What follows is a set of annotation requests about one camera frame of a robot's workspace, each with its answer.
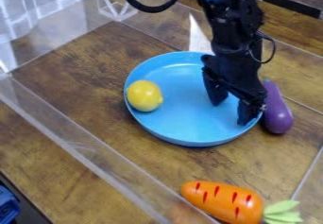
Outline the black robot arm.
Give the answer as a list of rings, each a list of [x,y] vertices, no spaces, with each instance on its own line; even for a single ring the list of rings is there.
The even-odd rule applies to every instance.
[[[205,87],[214,105],[239,99],[238,124],[246,125],[266,107],[260,80],[265,14],[257,0],[197,0],[213,29],[214,53],[202,57]]]

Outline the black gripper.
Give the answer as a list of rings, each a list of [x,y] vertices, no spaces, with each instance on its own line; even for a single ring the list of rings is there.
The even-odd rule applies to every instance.
[[[214,55],[203,55],[202,75],[211,103],[218,106],[233,94],[241,101],[238,124],[245,126],[266,109],[266,88],[260,80],[264,43],[231,48],[213,44]]]

